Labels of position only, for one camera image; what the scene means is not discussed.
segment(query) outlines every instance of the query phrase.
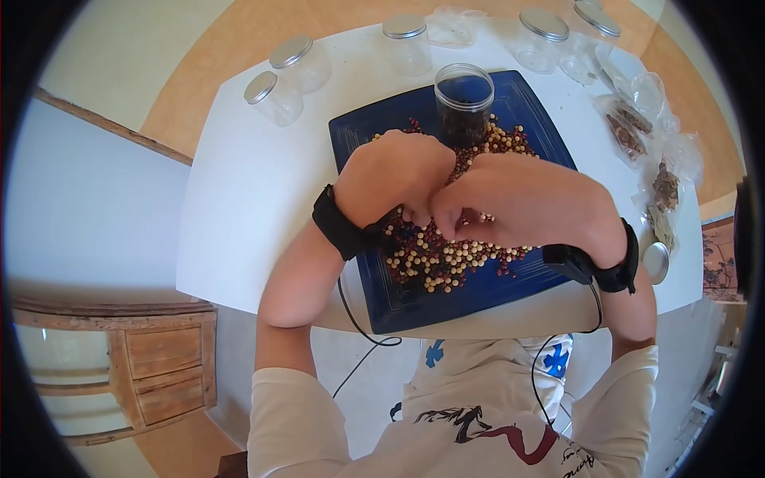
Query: blue square plate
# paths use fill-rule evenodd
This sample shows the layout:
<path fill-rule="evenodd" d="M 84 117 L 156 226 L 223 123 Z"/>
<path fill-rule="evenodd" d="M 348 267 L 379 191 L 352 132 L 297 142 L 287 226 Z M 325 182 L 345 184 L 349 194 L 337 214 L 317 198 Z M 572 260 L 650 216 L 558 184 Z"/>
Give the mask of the blue square plate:
<path fill-rule="evenodd" d="M 514 70 L 490 75 L 495 87 L 491 112 L 499 117 L 498 126 L 512 131 L 515 125 L 522 125 L 536 154 L 547 161 L 576 169 L 558 130 L 521 74 Z M 410 117 L 420 121 L 422 131 L 443 141 L 438 131 L 435 101 L 433 86 L 425 86 L 331 120 L 329 128 L 338 172 L 353 150 L 369 142 L 375 133 L 411 128 Z M 512 187 L 514 181 L 522 179 L 510 178 L 507 186 Z M 445 322 L 526 298 L 569 280 L 542 262 L 541 249 L 526 253 L 522 261 L 510 263 L 515 278 L 511 275 L 498 277 L 496 259 L 489 260 L 474 274 L 468 272 L 464 286 L 453 289 L 450 294 L 443 291 L 431 294 L 414 282 L 398 284 L 388 273 L 380 252 L 370 251 L 356 260 L 374 333 L 393 333 Z"/>

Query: bag of dried herbs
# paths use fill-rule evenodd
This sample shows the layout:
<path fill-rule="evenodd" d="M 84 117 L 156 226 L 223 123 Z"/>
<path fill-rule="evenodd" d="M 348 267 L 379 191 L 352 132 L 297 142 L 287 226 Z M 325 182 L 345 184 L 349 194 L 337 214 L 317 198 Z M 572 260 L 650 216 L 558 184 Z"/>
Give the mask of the bag of dried herbs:
<path fill-rule="evenodd" d="M 651 155 L 647 145 L 653 125 L 617 95 L 596 96 L 593 104 L 614 134 L 617 155 L 630 169 L 642 168 Z"/>
<path fill-rule="evenodd" d="M 658 139 L 662 159 L 656 177 L 633 200 L 643 211 L 656 240 L 672 253 L 678 248 L 677 211 L 682 206 L 686 188 L 701 184 L 704 160 L 698 149 L 697 135 L 665 132 Z"/>

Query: jar filled with black beans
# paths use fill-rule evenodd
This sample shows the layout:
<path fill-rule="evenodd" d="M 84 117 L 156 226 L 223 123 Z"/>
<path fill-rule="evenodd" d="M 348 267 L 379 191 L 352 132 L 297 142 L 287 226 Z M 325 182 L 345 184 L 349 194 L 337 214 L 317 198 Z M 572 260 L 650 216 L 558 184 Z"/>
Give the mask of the jar filled with black beans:
<path fill-rule="evenodd" d="M 491 76 L 475 65 L 453 63 L 436 74 L 434 90 L 444 143 L 451 148 L 483 143 L 494 102 Z"/>

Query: wooden cabinet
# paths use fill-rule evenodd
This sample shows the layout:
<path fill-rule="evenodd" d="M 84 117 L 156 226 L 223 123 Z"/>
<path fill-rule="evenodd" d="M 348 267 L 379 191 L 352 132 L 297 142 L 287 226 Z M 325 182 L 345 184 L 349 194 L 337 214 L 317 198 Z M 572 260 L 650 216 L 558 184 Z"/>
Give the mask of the wooden cabinet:
<path fill-rule="evenodd" d="M 64 304 L 15 298 L 17 324 L 62 330 L 102 330 L 109 382 L 39 385 L 41 395 L 113 393 L 127 428 L 65 436 L 92 445 L 174 423 L 216 404 L 216 312 L 208 303 Z"/>

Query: cabinet drawer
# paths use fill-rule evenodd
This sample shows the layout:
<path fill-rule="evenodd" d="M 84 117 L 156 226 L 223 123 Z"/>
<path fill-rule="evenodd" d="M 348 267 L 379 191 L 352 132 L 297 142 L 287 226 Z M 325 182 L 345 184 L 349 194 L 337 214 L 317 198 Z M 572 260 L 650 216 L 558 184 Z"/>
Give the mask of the cabinet drawer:
<path fill-rule="evenodd" d="M 127 334 L 133 379 L 163 375 L 202 365 L 199 327 Z"/>
<path fill-rule="evenodd" d="M 202 366 L 133 381 L 146 425 L 204 406 Z"/>

